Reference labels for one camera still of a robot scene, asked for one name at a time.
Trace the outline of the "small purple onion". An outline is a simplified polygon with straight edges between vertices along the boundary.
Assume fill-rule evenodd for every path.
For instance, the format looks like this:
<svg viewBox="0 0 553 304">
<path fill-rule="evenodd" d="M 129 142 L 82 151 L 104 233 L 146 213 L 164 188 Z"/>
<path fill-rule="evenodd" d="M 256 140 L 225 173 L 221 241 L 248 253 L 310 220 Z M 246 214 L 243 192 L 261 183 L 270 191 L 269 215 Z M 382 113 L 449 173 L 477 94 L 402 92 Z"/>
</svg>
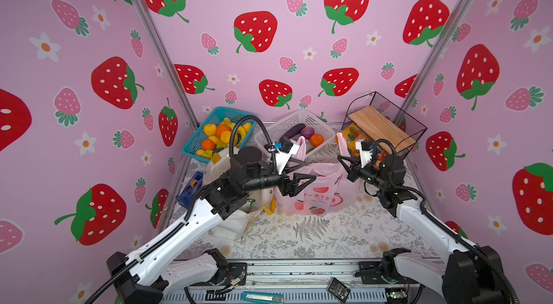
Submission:
<svg viewBox="0 0 553 304">
<path fill-rule="evenodd" d="M 313 127 L 305 127 L 300 132 L 306 140 L 309 140 L 312 136 L 315 135 L 315 129 Z"/>
</svg>

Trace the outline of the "yellow banana bunch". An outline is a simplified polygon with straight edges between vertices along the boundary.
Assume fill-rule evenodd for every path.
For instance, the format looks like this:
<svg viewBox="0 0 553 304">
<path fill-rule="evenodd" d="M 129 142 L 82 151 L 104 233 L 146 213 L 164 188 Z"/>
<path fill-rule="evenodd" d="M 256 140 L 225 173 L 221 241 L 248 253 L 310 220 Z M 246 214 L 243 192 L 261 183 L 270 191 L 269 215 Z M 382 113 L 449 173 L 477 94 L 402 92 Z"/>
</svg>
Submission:
<svg viewBox="0 0 553 304">
<path fill-rule="evenodd" d="M 245 123 L 245 124 L 239 126 L 238 128 L 236 128 L 236 124 L 232 123 L 228 118 L 226 118 L 221 124 L 226 124 L 226 125 L 230 126 L 231 127 L 231 132 L 234 131 L 235 129 L 237 130 L 236 134 L 238 135 L 238 142 L 235 145 L 236 147 L 240 146 L 242 144 L 242 142 L 245 140 L 248 132 L 250 131 L 250 129 L 252 127 L 251 123 Z"/>
</svg>

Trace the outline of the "orange pumpkin toy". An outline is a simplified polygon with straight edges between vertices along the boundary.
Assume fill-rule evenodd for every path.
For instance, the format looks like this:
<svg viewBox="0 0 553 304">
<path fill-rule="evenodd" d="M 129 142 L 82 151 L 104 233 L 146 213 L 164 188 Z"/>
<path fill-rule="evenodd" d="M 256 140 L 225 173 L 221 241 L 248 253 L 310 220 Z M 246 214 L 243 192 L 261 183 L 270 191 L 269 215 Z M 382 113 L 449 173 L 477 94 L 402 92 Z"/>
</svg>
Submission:
<svg viewBox="0 0 553 304">
<path fill-rule="evenodd" d="M 320 134 L 314 134 L 310 137 L 310 144 L 312 147 L 317 148 L 325 142 L 325 138 Z"/>
</svg>

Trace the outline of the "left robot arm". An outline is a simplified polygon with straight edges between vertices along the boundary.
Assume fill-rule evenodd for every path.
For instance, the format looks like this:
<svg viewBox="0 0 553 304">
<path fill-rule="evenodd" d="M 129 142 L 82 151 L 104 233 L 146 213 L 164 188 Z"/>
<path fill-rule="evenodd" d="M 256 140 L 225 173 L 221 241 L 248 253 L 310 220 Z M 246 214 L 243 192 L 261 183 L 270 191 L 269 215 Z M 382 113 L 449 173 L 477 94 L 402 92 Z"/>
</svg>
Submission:
<svg viewBox="0 0 553 304">
<path fill-rule="evenodd" d="M 121 303 L 159 303 L 172 287 L 224 278 L 227 264 L 217 252 L 197 261 L 175 259 L 244 206 L 251 192 L 277 188 L 283 196 L 294 197 L 311 184 L 314 176 L 297 172 L 304 166 L 295 158 L 299 150 L 295 141 L 276 142 L 269 146 L 271 161 L 265 162 L 256 147 L 237 153 L 229 148 L 229 169 L 197 190 L 187 212 L 146 245 L 129 254 L 114 253 L 107 261 L 111 278 L 87 302 L 95 302 L 113 287 Z"/>
</svg>

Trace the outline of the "yellow snack bag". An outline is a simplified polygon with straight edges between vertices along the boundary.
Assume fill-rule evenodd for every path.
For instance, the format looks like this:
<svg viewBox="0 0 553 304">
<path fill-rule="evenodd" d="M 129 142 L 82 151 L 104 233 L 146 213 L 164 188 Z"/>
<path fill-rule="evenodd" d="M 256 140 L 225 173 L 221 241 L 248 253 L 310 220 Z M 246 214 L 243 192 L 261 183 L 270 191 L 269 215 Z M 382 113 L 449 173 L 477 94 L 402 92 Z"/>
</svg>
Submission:
<svg viewBox="0 0 553 304">
<path fill-rule="evenodd" d="M 351 150 L 356 150 L 357 141 L 364 141 L 369 138 L 369 136 L 355 124 L 349 125 L 341 131 L 341 134 L 346 140 L 347 147 Z"/>
</svg>

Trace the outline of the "white plastic basket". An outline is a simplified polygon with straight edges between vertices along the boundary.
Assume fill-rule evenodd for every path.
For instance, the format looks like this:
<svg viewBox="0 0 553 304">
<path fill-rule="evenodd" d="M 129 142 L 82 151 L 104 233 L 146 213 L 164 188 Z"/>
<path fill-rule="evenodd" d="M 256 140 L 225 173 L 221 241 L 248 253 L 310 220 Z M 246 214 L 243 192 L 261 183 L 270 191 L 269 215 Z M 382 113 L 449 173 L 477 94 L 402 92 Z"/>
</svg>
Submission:
<svg viewBox="0 0 553 304">
<path fill-rule="evenodd" d="M 297 141 L 304 129 L 312 129 L 312 134 L 323 137 L 321 145 L 314 147 L 310 139 L 305 137 L 306 159 L 315 159 L 315 156 L 325 150 L 326 145 L 335 139 L 335 131 L 316 115 L 307 110 L 296 110 L 290 115 L 271 123 L 266 127 L 272 141 L 279 141 L 282 137 Z"/>
</svg>

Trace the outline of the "pink plastic grocery bag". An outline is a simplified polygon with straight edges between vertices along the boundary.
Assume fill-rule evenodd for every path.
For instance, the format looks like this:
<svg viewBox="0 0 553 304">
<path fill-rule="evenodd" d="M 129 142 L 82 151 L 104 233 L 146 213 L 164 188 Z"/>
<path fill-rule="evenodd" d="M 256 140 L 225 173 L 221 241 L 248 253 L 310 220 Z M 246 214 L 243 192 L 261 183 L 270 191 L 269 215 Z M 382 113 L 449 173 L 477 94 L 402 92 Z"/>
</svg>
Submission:
<svg viewBox="0 0 553 304">
<path fill-rule="evenodd" d="M 359 182 L 347 179 L 348 173 L 338 161 L 339 156 L 349 157 L 345 138 L 336 134 L 335 140 L 322 146 L 322 151 L 315 157 L 308 157 L 308 141 L 299 137 L 300 146 L 293 159 L 301 160 L 305 166 L 297 174 L 309 174 L 316 180 L 303 189 L 297 196 L 284 196 L 275 190 L 278 210 L 283 213 L 294 213 L 307 216 L 337 212 L 350 206 L 359 196 Z"/>
</svg>

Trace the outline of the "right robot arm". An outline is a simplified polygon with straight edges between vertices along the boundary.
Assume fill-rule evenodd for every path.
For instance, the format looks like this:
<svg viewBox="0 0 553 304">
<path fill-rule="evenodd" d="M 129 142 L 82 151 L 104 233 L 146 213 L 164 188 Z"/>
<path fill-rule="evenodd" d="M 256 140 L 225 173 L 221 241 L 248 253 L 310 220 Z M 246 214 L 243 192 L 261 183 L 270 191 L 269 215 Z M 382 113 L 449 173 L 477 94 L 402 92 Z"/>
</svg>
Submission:
<svg viewBox="0 0 553 304">
<path fill-rule="evenodd" d="M 378 272 L 386 281 L 409 278 L 447 303 L 519 303 L 499 254 L 462 236 L 431 213 L 426 196 L 403 184 L 406 168 L 395 151 L 377 161 L 380 144 L 390 142 L 359 141 L 359 158 L 340 156 L 338 161 L 348 180 L 376 187 L 375 195 L 382 207 L 424 239 L 442 262 L 437 264 L 409 249 L 396 248 L 383 254 L 380 266 L 362 269 L 357 275 L 366 277 Z"/>
</svg>

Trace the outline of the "small tangerine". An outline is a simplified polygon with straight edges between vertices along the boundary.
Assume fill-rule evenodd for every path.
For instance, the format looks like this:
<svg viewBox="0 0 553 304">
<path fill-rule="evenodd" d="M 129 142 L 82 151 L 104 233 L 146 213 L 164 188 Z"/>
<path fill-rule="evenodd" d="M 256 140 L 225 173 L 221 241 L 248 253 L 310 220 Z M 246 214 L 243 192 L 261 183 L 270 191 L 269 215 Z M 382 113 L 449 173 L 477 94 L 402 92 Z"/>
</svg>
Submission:
<svg viewBox="0 0 553 304">
<path fill-rule="evenodd" d="M 216 143 L 209 138 L 207 138 L 201 143 L 201 149 L 204 151 L 207 151 L 207 150 L 214 151 L 215 148 L 216 148 Z"/>
</svg>

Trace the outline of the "long purple eggplant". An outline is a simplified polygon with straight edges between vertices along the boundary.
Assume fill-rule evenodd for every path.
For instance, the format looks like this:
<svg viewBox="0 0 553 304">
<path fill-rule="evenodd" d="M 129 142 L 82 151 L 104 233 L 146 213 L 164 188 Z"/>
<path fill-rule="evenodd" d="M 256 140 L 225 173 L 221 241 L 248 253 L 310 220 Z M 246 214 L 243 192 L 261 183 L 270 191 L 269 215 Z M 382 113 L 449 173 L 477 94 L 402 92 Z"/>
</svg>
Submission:
<svg viewBox="0 0 553 304">
<path fill-rule="evenodd" d="M 294 125 L 291 129 L 285 132 L 285 134 L 280 138 L 280 141 L 292 140 L 294 137 L 300 134 L 301 130 L 305 127 L 306 125 L 303 123 Z"/>
</svg>

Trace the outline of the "teal plastic basket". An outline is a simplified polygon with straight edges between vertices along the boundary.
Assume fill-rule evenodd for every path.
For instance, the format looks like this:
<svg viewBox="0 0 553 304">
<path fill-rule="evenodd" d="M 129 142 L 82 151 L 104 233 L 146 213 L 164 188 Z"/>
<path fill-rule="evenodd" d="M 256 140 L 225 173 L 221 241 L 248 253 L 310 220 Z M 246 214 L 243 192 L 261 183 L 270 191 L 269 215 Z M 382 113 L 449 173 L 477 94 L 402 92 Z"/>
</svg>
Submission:
<svg viewBox="0 0 553 304">
<path fill-rule="evenodd" d="M 218 154 L 226 150 L 229 145 L 226 147 L 220 142 L 220 138 L 217 136 L 207 137 L 204 134 L 203 127 L 206 124 L 215 124 L 216 126 L 220 125 L 226 118 L 228 118 L 232 123 L 238 124 L 238 121 L 244 116 L 249 115 L 248 112 L 239 111 L 233 108 L 217 107 L 213 112 L 207 117 L 207 119 L 199 126 L 197 131 L 195 131 L 189 141 L 183 146 L 182 154 L 185 156 L 196 159 L 197 161 L 209 162 L 213 157 L 218 158 Z M 204 151 L 201 149 L 201 143 L 207 138 L 213 140 L 216 143 L 216 148 L 214 151 Z"/>
</svg>

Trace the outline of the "white canvas tote bag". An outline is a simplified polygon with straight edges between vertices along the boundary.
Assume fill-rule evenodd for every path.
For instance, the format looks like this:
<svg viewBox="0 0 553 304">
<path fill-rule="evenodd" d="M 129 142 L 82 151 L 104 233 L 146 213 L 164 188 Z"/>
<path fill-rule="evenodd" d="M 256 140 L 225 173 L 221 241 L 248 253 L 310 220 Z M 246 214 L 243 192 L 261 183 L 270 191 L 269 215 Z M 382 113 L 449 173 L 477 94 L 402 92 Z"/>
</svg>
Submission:
<svg viewBox="0 0 553 304">
<path fill-rule="evenodd" d="M 256 178 L 271 174 L 272 167 L 256 147 L 243 147 L 238 152 L 230 147 L 222 153 L 206 167 L 202 187 L 207 191 L 200 197 L 210 203 L 212 213 L 223 219 L 211 229 L 214 235 L 239 240 L 274 198 L 272 188 L 255 186 Z"/>
</svg>

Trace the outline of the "black electronic module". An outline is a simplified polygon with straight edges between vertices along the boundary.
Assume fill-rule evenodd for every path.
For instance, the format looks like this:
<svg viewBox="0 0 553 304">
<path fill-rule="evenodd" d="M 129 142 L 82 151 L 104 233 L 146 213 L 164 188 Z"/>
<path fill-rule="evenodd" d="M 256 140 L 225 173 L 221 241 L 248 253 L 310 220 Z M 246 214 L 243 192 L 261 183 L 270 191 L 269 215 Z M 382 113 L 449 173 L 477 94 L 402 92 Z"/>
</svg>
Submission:
<svg viewBox="0 0 553 304">
<path fill-rule="evenodd" d="M 327 291 L 341 304 L 346 304 L 351 294 L 351 290 L 336 278 L 332 278 Z"/>
</svg>

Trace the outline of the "orange fruit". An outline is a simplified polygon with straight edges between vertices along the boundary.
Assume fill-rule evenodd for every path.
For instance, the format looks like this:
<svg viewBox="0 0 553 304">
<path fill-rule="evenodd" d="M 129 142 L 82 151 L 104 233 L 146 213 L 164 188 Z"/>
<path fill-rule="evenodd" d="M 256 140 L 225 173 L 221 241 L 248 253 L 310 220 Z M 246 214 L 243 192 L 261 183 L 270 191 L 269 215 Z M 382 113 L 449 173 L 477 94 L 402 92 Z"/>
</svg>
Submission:
<svg viewBox="0 0 553 304">
<path fill-rule="evenodd" d="M 216 136 L 220 138 L 225 131 L 231 131 L 231 127 L 226 124 L 220 124 L 216 128 Z"/>
</svg>

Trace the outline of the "blue tape dispenser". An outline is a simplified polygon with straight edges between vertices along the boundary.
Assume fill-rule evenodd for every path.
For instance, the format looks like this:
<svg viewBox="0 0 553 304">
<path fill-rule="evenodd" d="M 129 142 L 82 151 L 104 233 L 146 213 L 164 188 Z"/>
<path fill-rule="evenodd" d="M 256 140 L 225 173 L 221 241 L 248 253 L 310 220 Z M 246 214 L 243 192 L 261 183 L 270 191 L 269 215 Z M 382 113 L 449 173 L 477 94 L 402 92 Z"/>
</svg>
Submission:
<svg viewBox="0 0 553 304">
<path fill-rule="evenodd" d="M 177 203 L 181 207 L 188 209 L 192 201 L 193 195 L 202 187 L 203 173 L 196 171 L 190 181 L 184 186 L 184 189 L 176 197 Z"/>
</svg>

